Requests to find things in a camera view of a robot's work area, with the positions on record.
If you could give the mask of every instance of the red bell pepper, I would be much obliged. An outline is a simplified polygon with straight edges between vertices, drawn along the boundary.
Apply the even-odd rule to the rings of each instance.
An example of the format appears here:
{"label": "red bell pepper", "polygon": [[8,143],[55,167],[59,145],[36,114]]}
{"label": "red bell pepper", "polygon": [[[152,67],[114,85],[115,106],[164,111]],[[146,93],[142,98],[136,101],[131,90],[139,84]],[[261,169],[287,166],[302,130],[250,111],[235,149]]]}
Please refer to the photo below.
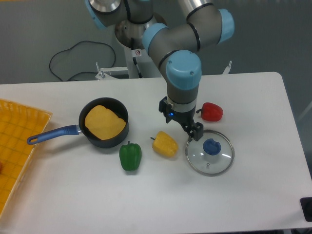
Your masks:
{"label": "red bell pepper", "polygon": [[196,111],[196,113],[200,113],[200,116],[205,121],[217,122],[222,119],[223,110],[216,104],[205,102],[203,107]]}

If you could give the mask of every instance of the glass lid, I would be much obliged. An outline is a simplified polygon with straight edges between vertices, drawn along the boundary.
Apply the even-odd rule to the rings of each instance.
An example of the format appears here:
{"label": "glass lid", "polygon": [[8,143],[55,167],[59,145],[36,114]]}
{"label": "glass lid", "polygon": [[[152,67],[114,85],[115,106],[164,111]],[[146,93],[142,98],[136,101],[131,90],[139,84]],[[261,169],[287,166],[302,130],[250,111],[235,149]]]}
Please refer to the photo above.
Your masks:
{"label": "glass lid", "polygon": [[204,130],[204,136],[186,144],[186,158],[191,166],[206,176],[226,172],[234,161],[234,148],[229,139],[214,130]]}

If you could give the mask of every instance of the green bell pepper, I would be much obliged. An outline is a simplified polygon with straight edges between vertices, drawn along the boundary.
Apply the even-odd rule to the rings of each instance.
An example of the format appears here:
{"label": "green bell pepper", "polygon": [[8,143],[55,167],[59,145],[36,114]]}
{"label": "green bell pepper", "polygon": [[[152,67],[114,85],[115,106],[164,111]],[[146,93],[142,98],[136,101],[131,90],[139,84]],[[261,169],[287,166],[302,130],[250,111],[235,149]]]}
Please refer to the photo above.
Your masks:
{"label": "green bell pepper", "polygon": [[141,147],[138,144],[130,144],[128,141],[127,145],[121,146],[119,158],[121,166],[125,171],[135,171],[138,169],[141,162]]}

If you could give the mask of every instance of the yellow grid mat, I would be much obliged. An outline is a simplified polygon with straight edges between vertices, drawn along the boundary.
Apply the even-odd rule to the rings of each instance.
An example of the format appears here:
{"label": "yellow grid mat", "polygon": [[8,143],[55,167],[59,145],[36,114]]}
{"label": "yellow grid mat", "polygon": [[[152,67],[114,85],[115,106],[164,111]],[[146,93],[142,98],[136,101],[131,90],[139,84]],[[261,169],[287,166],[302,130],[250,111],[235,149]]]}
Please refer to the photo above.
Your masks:
{"label": "yellow grid mat", "polygon": [[52,113],[0,99],[0,216],[21,180],[35,145],[28,137],[42,133]]}

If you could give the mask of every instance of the pan handle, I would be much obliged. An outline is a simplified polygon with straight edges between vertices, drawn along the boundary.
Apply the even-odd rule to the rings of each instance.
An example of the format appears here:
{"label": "pan handle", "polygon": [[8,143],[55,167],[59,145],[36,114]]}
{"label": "pan handle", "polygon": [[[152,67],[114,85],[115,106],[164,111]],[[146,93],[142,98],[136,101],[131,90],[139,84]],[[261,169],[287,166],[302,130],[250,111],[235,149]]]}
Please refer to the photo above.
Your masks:
{"label": "pan handle", "polygon": [[79,135],[80,133],[81,130],[78,125],[65,126],[35,136],[31,136],[27,139],[27,144],[34,145],[63,135]]}

